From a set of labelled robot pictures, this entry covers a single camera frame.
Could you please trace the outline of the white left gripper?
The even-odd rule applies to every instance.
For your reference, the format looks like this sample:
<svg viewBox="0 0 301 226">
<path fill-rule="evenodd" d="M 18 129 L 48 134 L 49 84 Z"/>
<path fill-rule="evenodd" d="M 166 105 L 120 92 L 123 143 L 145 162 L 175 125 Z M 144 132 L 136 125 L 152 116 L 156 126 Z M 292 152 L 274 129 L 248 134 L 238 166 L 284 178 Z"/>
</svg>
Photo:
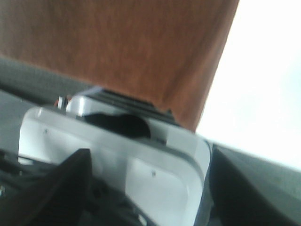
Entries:
<svg viewBox="0 0 301 226">
<path fill-rule="evenodd" d="M 92 115 L 142 119 L 149 138 L 129 138 L 88 122 Z M 157 226 L 197 223 L 211 148 L 170 112 L 102 88 L 72 97 L 63 110 L 35 106 L 23 117 L 19 155 L 60 164 L 81 148 L 93 175 L 123 193 Z"/>
</svg>

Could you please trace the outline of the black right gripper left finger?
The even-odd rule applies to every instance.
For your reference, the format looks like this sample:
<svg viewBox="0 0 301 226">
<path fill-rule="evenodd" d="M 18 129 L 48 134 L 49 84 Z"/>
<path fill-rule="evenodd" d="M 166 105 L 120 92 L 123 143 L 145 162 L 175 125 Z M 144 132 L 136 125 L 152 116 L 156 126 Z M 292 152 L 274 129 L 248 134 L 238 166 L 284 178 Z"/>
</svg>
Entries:
<svg viewBox="0 0 301 226">
<path fill-rule="evenodd" d="M 76 226 L 92 177 L 89 149 L 79 149 L 58 165 L 22 165 L 0 158 L 2 226 Z"/>
</svg>

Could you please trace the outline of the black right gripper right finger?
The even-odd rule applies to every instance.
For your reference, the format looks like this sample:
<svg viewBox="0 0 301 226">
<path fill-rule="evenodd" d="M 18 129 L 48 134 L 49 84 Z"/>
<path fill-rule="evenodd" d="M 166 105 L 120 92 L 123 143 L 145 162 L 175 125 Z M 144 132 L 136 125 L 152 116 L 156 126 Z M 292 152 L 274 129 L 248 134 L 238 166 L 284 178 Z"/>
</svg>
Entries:
<svg viewBox="0 0 301 226">
<path fill-rule="evenodd" d="M 214 145 L 210 190 L 223 226 L 299 226 L 301 201 L 262 177 L 229 149 Z"/>
</svg>

